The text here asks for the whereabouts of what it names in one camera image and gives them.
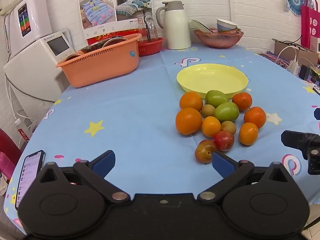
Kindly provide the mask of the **small orange centre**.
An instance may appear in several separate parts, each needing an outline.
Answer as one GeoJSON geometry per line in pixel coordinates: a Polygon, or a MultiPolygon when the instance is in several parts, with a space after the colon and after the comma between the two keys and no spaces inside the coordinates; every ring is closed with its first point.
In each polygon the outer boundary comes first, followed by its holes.
{"type": "Polygon", "coordinates": [[[212,138],[221,131],[221,123],[216,117],[208,116],[202,122],[201,131],[206,137],[212,138]]]}

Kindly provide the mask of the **cardboard box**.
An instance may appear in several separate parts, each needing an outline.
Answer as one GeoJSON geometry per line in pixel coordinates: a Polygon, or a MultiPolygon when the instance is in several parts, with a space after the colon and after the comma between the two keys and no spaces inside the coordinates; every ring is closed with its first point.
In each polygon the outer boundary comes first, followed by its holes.
{"type": "Polygon", "coordinates": [[[296,59],[300,66],[301,65],[311,66],[311,64],[313,64],[316,67],[318,63],[317,53],[314,53],[310,50],[299,49],[297,47],[295,48],[290,47],[288,49],[285,49],[280,54],[280,58],[287,62],[290,62],[296,59]]]}

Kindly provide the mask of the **red yellow plum front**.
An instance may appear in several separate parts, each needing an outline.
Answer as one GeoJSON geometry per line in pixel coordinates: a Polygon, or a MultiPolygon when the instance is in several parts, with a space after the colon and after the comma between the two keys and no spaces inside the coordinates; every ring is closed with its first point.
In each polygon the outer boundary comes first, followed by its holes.
{"type": "Polygon", "coordinates": [[[203,140],[195,150],[195,158],[199,163],[209,164],[215,151],[217,151],[217,147],[212,140],[203,140]]]}

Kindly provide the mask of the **orange far right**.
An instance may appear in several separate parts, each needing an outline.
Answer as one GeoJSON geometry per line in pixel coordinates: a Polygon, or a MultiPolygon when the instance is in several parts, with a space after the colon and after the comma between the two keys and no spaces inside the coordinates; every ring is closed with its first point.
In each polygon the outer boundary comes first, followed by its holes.
{"type": "Polygon", "coordinates": [[[244,123],[247,122],[255,124],[260,129],[266,122],[266,113],[260,107],[252,107],[244,114],[244,123]]]}

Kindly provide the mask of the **white thermos jug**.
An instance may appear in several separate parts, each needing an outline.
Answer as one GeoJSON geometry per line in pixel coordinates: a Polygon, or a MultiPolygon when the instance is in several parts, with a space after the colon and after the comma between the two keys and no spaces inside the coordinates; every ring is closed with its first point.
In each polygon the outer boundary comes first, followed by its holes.
{"type": "Polygon", "coordinates": [[[167,47],[182,50],[191,47],[189,22],[181,1],[162,2],[163,7],[156,10],[156,21],[165,31],[167,47]]]}

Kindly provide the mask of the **clear glass bottle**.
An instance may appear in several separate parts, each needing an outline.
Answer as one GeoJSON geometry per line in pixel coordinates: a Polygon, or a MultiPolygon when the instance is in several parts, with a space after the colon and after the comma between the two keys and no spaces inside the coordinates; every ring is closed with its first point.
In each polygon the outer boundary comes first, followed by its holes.
{"type": "Polygon", "coordinates": [[[157,34],[157,30],[156,30],[151,12],[146,12],[144,14],[144,24],[146,29],[147,41],[152,42],[154,40],[157,40],[158,34],[157,34]]]}

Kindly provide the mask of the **orange front right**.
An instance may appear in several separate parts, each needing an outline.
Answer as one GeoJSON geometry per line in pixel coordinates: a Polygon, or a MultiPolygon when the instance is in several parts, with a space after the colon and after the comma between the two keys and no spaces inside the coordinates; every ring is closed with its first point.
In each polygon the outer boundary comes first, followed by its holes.
{"type": "Polygon", "coordinates": [[[245,146],[251,146],[258,138],[258,128],[254,123],[244,123],[239,131],[239,141],[245,146]]]}

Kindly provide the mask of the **small brown fruit right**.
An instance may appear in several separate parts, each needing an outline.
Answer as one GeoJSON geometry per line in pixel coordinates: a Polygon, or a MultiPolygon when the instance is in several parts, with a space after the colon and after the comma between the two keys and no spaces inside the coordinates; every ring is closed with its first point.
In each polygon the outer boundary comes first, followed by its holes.
{"type": "Polygon", "coordinates": [[[236,125],[231,121],[224,121],[221,124],[221,131],[225,131],[225,132],[231,133],[232,135],[235,135],[236,125]]]}

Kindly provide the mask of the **yellow plastic plate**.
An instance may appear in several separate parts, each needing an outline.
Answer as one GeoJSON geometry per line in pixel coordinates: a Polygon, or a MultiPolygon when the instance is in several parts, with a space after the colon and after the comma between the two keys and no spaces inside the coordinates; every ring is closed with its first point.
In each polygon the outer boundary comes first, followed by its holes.
{"type": "Polygon", "coordinates": [[[243,72],[233,66],[217,63],[186,67],[177,74],[176,79],[184,91],[197,92],[202,98],[210,90],[218,90],[231,98],[248,85],[248,78],[243,72]]]}

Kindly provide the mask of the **red plastic basket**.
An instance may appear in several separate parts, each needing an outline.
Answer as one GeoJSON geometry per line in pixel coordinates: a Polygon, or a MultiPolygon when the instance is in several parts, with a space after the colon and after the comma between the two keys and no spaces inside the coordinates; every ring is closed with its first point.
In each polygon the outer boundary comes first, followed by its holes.
{"type": "Polygon", "coordinates": [[[150,42],[147,40],[139,41],[139,55],[140,56],[149,56],[153,54],[157,54],[162,49],[162,43],[164,41],[163,37],[159,37],[157,39],[152,39],[150,42]]]}

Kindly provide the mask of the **stacked ceramic bowls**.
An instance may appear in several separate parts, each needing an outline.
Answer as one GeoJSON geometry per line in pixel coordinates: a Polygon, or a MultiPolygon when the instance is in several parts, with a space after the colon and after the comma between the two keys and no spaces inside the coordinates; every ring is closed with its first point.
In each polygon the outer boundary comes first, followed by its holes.
{"type": "Polygon", "coordinates": [[[223,20],[223,19],[217,19],[216,22],[217,22],[217,31],[219,33],[234,34],[241,31],[238,25],[234,22],[223,20]]]}

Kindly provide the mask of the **green fruit back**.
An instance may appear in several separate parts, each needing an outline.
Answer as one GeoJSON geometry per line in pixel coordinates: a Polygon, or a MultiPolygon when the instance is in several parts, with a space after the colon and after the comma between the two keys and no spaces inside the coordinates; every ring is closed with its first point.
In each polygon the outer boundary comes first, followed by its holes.
{"type": "Polygon", "coordinates": [[[210,90],[207,92],[205,97],[205,103],[207,105],[212,105],[213,107],[217,107],[222,103],[229,101],[229,98],[226,94],[218,90],[210,90]]]}

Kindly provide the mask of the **green fruit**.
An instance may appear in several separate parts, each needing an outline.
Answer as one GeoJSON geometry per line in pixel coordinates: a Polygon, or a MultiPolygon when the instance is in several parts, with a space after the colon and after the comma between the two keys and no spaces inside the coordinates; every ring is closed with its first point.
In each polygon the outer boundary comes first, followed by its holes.
{"type": "Polygon", "coordinates": [[[220,121],[231,121],[235,122],[235,120],[239,117],[239,108],[233,102],[225,102],[216,107],[214,112],[214,116],[220,121]]]}
{"type": "Polygon", "coordinates": [[[205,103],[207,105],[212,105],[213,107],[217,107],[222,103],[229,101],[229,98],[226,94],[218,90],[210,90],[207,92],[205,97],[205,103]]]}

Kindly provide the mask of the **orange plastic basket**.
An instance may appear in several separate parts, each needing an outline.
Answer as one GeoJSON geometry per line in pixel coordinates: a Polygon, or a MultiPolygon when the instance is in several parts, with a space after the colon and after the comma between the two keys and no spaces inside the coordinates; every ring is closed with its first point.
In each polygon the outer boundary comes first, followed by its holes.
{"type": "Polygon", "coordinates": [[[125,41],[71,60],[62,60],[56,67],[62,69],[69,83],[75,88],[129,74],[139,65],[138,41],[141,37],[141,34],[127,35],[125,41]]]}

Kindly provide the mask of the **smartphone black case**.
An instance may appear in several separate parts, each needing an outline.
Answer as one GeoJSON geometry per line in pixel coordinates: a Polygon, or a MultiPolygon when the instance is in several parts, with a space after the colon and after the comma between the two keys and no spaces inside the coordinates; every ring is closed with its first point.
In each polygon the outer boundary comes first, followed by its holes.
{"type": "Polygon", "coordinates": [[[35,180],[37,174],[43,167],[45,152],[37,151],[25,157],[21,174],[18,180],[15,208],[18,209],[24,195],[35,180]]]}

